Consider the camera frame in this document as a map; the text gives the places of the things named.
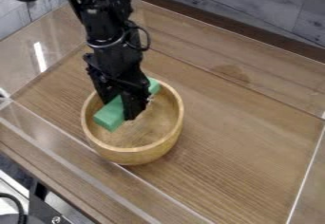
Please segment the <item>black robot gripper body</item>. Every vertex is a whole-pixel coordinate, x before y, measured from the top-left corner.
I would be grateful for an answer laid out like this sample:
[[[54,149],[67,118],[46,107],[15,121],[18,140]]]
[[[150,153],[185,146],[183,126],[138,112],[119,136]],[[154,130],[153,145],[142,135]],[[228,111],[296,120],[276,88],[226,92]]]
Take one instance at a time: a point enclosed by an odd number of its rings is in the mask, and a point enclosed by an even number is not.
[[[149,79],[141,70],[146,48],[141,46],[138,36],[121,36],[115,40],[87,39],[87,45],[92,49],[83,56],[87,66],[95,67],[119,82],[121,93],[149,88]]]

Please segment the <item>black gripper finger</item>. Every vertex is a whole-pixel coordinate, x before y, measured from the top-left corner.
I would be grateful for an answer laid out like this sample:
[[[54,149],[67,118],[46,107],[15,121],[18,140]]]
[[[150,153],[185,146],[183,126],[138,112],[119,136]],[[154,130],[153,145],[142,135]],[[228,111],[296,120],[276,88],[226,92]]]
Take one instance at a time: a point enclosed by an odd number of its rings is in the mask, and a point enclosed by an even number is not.
[[[122,91],[119,82],[92,66],[87,67],[87,74],[103,104],[110,103]]]
[[[137,91],[123,91],[121,93],[126,121],[133,121],[146,109],[149,97],[150,92],[147,87],[143,87]]]

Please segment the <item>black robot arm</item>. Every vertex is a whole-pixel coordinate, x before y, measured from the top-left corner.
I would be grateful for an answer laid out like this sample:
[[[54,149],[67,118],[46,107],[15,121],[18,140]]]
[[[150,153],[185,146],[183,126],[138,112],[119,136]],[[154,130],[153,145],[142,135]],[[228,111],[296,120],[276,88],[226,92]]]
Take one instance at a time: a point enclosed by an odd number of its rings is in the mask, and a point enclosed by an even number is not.
[[[87,74],[103,103],[122,99],[123,118],[130,121],[146,109],[150,82],[141,70],[145,31],[131,20],[133,0],[67,0],[84,26],[87,45],[84,55]]]

